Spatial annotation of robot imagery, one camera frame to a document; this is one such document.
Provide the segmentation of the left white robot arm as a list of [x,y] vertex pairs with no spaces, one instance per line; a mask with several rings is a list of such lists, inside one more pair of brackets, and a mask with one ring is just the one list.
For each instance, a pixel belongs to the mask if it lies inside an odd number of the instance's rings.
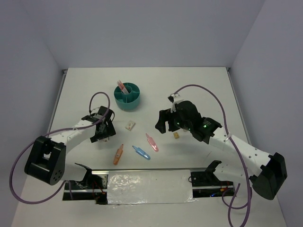
[[71,131],[48,138],[38,137],[31,149],[24,171],[42,182],[55,185],[60,180],[75,181],[81,188],[92,185],[91,168],[83,164],[66,164],[67,154],[83,141],[94,143],[116,134],[112,119],[115,113],[101,106],[96,113],[84,116]]

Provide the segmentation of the pink highlighter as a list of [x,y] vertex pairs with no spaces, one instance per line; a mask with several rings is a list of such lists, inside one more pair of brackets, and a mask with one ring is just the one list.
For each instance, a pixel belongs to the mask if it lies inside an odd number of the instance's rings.
[[151,136],[149,136],[147,133],[145,135],[146,135],[147,141],[148,141],[149,145],[152,147],[152,149],[155,152],[158,152],[159,148],[158,148],[156,142],[154,141],[154,139]]

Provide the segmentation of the red slim pen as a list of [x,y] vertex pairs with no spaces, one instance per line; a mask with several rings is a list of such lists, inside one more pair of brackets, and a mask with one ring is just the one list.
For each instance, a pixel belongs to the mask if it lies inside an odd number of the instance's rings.
[[121,90],[121,92],[122,92],[122,89],[124,88],[123,83],[122,83],[120,80],[118,80],[118,81],[117,81],[117,85],[119,86],[119,88],[120,88],[120,90]]

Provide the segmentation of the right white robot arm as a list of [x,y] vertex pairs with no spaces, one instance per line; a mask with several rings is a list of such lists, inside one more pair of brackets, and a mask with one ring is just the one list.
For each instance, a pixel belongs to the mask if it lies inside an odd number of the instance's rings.
[[238,155],[253,190],[267,200],[275,198],[287,178],[285,158],[281,154],[269,154],[228,134],[219,122],[202,117],[190,101],[181,101],[170,109],[161,110],[155,128],[162,134],[184,129],[199,142]]

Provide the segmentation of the orange slim pen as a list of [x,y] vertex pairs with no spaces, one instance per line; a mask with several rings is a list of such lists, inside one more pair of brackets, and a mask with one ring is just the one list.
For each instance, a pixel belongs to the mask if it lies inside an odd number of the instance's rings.
[[118,85],[119,85],[121,91],[122,91],[124,94],[128,94],[128,91],[127,91],[127,89],[125,88],[124,84],[123,84],[120,80],[119,80],[117,83],[118,83]]

